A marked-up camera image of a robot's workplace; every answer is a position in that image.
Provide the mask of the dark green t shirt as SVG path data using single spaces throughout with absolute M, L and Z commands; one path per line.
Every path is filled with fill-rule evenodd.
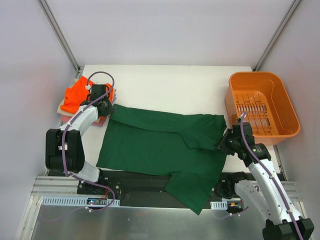
M 183 115 L 116 104 L 96 165 L 168 176 L 165 191 L 200 214 L 226 162 L 226 154 L 216 149 L 226 127 L 223 115 Z

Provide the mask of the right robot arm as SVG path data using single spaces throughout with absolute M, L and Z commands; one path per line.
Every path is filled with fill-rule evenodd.
M 308 240 L 315 226 L 310 218 L 304 218 L 286 193 L 262 143 L 255 143 L 253 130 L 248 122 L 232 125 L 216 145 L 227 155 L 237 155 L 257 182 L 255 186 L 243 171 L 227 175 L 224 182 L 215 187 L 215 193 L 225 199 L 240 197 L 247 208 L 255 208 L 265 227 L 265 240 Z

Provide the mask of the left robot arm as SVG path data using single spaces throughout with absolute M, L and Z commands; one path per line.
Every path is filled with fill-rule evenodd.
M 93 84 L 76 114 L 59 128 L 49 129 L 45 136 L 46 168 L 88 181 L 89 190 L 96 195 L 105 191 L 106 183 L 99 178 L 100 170 L 86 161 L 82 136 L 98 118 L 114 112 L 109 99 L 112 89 L 112 86 Z

